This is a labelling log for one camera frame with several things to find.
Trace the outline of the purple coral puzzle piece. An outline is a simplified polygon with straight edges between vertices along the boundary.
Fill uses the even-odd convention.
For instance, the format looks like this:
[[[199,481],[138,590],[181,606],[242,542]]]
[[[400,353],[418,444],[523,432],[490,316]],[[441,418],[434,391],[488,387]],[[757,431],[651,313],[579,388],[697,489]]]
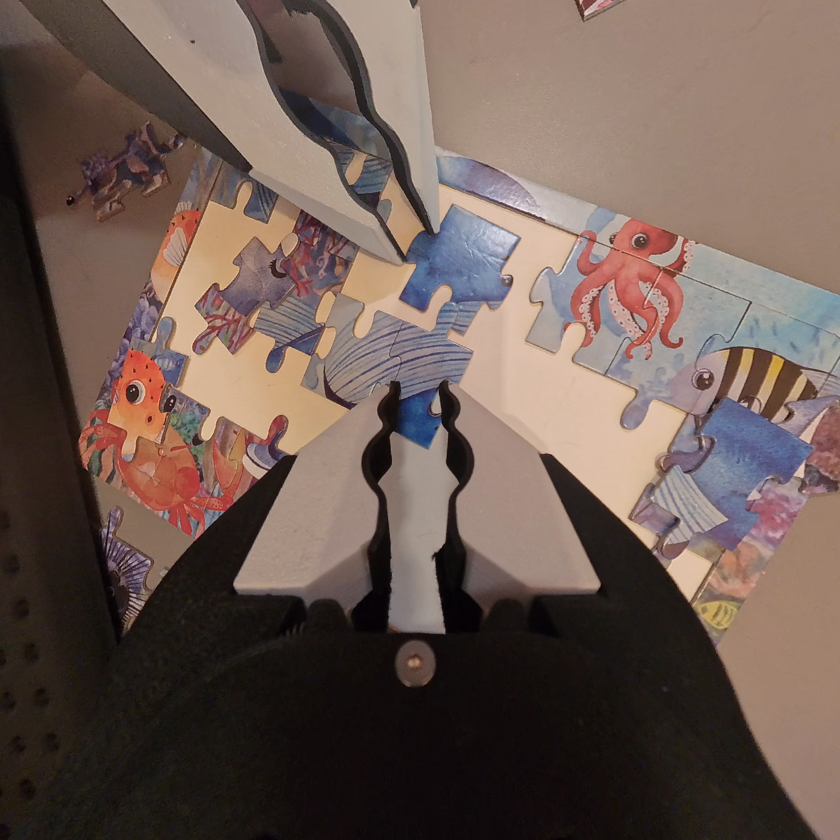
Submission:
[[[168,143],[159,143],[151,122],[145,122],[136,132],[125,136],[125,147],[108,156],[97,152],[80,163],[85,185],[66,198],[68,207],[90,195],[91,206],[99,222],[124,210],[123,198],[140,188],[143,196],[158,192],[170,184],[165,165],[167,155],[178,151],[186,136],[174,135]]]

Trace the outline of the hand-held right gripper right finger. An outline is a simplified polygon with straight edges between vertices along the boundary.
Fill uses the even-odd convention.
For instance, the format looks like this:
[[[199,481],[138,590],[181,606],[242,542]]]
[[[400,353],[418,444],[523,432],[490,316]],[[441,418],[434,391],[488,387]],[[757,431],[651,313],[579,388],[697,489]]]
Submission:
[[[447,634],[472,633],[500,601],[601,588],[539,451],[457,385],[438,389],[456,478],[437,588]]]

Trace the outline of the light blue striped puzzle piece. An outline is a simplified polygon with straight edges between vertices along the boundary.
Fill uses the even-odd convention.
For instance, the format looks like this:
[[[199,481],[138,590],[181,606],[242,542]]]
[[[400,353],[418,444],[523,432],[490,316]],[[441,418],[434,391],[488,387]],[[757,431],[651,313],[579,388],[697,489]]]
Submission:
[[[678,465],[647,485],[629,518],[657,535],[654,551],[665,565],[679,556],[692,537],[728,521]]]

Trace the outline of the blue striped whale puzzle piece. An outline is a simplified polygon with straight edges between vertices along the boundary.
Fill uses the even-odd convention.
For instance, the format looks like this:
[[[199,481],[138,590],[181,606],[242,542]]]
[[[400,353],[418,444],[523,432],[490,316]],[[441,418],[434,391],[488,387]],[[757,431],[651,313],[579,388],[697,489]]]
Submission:
[[[458,305],[447,302],[431,330],[402,323],[391,351],[391,356],[400,361],[397,380],[401,400],[435,392],[442,381],[460,382],[474,351],[448,338],[457,314]]]

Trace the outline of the striped piece with dark triangle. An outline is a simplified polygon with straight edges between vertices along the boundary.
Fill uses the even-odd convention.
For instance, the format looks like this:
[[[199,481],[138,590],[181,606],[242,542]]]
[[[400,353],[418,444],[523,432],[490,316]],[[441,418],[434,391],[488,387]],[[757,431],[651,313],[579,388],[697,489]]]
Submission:
[[[255,330],[274,340],[266,357],[266,370],[277,373],[288,349],[312,356],[323,332],[316,320],[318,305],[289,295],[276,307],[264,303],[255,321]]]

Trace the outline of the pale striped whale puzzle piece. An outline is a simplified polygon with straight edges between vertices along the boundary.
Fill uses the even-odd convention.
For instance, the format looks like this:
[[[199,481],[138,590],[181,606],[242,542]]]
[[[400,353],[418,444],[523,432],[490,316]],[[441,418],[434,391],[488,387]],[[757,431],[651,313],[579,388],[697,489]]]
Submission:
[[[401,365],[392,348],[404,321],[378,311],[368,332],[358,338],[354,324],[363,309],[361,301],[337,296],[326,321],[335,329],[331,349],[323,358],[311,357],[301,380],[301,386],[346,408],[362,402],[378,384],[395,380]]]

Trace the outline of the black perforated panel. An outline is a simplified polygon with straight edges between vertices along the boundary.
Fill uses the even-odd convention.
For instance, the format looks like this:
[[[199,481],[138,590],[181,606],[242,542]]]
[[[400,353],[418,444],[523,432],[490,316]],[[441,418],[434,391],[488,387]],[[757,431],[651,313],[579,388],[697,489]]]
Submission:
[[[71,433],[77,414],[2,61],[2,838],[49,801],[116,636]]]

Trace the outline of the striped puzzle piece with notch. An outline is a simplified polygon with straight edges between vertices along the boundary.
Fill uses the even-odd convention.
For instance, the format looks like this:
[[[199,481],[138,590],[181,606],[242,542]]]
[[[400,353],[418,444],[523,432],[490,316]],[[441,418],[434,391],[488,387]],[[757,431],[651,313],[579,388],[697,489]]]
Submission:
[[[392,164],[380,157],[354,150],[334,140],[326,140],[344,180],[360,201],[387,222],[392,202],[382,193],[392,174]]]

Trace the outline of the dark blue whale eye piece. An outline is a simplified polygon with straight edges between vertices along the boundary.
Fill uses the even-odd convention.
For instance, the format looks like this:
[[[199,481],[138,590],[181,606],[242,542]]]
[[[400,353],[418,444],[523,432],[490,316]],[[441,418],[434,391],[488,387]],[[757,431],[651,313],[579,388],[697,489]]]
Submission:
[[[481,305],[497,308],[511,285],[501,273],[520,236],[458,205],[452,205],[435,235],[418,234],[406,260],[415,265],[400,300],[425,312],[438,288],[449,287],[457,307],[452,329],[465,334]]]

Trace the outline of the purple blue puzzle piece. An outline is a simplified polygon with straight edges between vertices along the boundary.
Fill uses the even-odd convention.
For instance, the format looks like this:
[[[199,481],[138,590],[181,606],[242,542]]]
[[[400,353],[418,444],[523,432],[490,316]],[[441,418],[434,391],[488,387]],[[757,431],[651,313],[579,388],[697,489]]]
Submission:
[[[219,290],[219,296],[243,316],[265,302],[275,307],[295,287],[282,247],[271,253],[258,237],[248,241],[234,258],[234,265],[237,276]]]

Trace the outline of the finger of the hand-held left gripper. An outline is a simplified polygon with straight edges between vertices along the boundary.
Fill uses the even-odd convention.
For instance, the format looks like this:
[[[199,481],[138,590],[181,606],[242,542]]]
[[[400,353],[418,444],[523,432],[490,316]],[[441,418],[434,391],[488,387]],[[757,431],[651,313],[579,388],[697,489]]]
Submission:
[[[240,2],[105,4],[245,158],[254,179],[373,256],[403,262],[387,225],[350,188],[330,147],[281,100]]]
[[[308,7],[347,63],[357,105],[383,138],[402,191],[438,232],[438,169],[419,6],[313,1]]]

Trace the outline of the dark blue puzzle piece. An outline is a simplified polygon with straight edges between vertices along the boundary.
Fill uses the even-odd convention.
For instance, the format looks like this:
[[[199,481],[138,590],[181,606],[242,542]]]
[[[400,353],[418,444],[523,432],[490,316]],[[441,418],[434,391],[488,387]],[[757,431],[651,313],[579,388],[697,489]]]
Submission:
[[[406,440],[429,449],[441,424],[438,388],[401,396],[395,432]]]

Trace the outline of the octopus body puzzle piece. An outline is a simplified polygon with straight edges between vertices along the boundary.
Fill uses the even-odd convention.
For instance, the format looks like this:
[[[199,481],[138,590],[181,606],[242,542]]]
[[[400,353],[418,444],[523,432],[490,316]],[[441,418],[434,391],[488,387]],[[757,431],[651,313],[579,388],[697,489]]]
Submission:
[[[656,342],[679,347],[671,332],[683,307],[677,282],[681,257],[669,266],[654,262],[678,236],[636,219],[609,238],[593,230],[579,237],[560,272],[540,272],[530,299],[541,309],[527,341],[557,351],[566,330],[582,326],[584,337],[574,361],[605,374],[618,355],[648,361]]]

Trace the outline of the ocean print puzzle tray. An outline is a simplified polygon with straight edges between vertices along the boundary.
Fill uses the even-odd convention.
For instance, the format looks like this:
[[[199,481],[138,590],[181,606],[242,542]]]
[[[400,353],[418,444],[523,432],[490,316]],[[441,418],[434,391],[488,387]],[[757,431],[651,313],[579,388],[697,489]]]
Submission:
[[[568,328],[554,352],[527,341],[541,309],[530,299],[540,272],[560,272],[585,230],[609,238],[631,217],[451,153],[438,153],[437,170],[442,222],[455,204],[520,236],[501,271],[512,278],[504,301],[497,308],[482,304],[465,334],[452,328],[448,332],[451,341],[474,351],[458,384],[536,448],[565,462],[619,516],[647,530],[630,520],[631,512],[647,485],[658,482],[671,466],[692,476],[711,450],[712,440],[702,437],[701,429],[716,408],[696,417],[651,402],[645,420],[626,430],[621,415],[636,391],[574,361],[584,337],[581,325]],[[381,195],[382,202],[387,199],[393,214],[388,223],[407,253],[424,231],[410,220],[393,173]],[[223,289],[237,276],[234,259],[253,237],[269,252],[280,246],[289,257],[298,245],[293,228],[300,211],[203,151],[91,413],[131,339],[153,340],[163,318],[175,323],[171,350],[187,357],[179,389],[210,411],[203,433],[211,434],[220,418],[244,427],[263,440],[248,447],[248,458],[260,462],[265,473],[348,412],[350,408],[301,386],[312,356],[288,349],[277,373],[266,370],[274,340],[255,330],[264,303],[251,313],[248,323],[254,332],[236,353],[218,339],[205,353],[193,351],[194,339],[206,326],[196,301],[211,285]],[[681,257],[679,275],[825,331],[838,328],[839,357],[838,294],[677,236],[675,247],[654,257],[656,264],[669,266]],[[323,358],[331,349],[335,329],[326,321],[340,294],[364,304],[353,329],[358,338],[368,332],[377,312],[431,330],[441,307],[451,302],[452,290],[438,288],[426,311],[412,308],[400,294],[414,269],[413,263],[391,266],[359,249],[342,286],[320,299],[316,320],[324,329],[312,355]],[[715,506],[728,521],[692,537],[668,565],[657,556],[679,582],[714,644],[729,630],[807,498],[837,491],[838,460],[807,459],[790,480],[765,480],[744,509]],[[649,532],[652,536],[645,540],[655,551],[658,537]]]

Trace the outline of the red coral teal puzzle piece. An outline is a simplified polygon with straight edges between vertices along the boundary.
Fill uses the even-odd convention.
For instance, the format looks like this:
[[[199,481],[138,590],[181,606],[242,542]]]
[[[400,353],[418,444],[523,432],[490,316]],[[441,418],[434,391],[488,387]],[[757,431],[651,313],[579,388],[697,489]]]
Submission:
[[[259,301],[247,301],[240,311],[222,297],[218,284],[211,285],[195,303],[206,326],[194,339],[194,353],[204,354],[213,341],[219,340],[228,352],[235,354],[254,332],[249,319],[259,305]]]

